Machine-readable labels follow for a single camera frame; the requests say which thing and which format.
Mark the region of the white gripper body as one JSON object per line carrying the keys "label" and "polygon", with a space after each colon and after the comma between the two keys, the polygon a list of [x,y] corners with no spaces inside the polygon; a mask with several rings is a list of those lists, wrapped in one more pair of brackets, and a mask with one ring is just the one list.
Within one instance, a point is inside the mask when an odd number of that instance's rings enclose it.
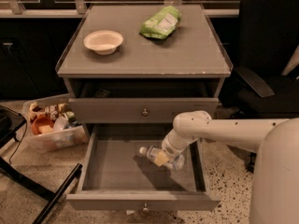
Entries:
{"label": "white gripper body", "polygon": [[179,156],[191,143],[189,136],[180,135],[175,130],[171,130],[162,142],[162,150],[173,160],[176,156]]}

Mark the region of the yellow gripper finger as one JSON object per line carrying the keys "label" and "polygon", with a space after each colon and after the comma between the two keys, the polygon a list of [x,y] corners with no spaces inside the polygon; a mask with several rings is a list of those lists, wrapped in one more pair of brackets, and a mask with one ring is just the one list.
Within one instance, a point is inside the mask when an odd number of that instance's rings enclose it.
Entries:
{"label": "yellow gripper finger", "polygon": [[164,151],[160,150],[158,152],[158,154],[156,155],[154,163],[157,166],[162,166],[162,165],[166,164],[168,161],[169,161],[169,157],[167,156],[167,154]]}

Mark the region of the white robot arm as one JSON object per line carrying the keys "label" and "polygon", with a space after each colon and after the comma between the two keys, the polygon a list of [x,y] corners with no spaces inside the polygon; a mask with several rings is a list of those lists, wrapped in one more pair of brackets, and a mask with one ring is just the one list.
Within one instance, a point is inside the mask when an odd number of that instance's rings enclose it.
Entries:
{"label": "white robot arm", "polygon": [[250,224],[299,224],[299,118],[213,119],[205,111],[180,113],[154,162],[159,166],[173,162],[199,139],[257,154]]}

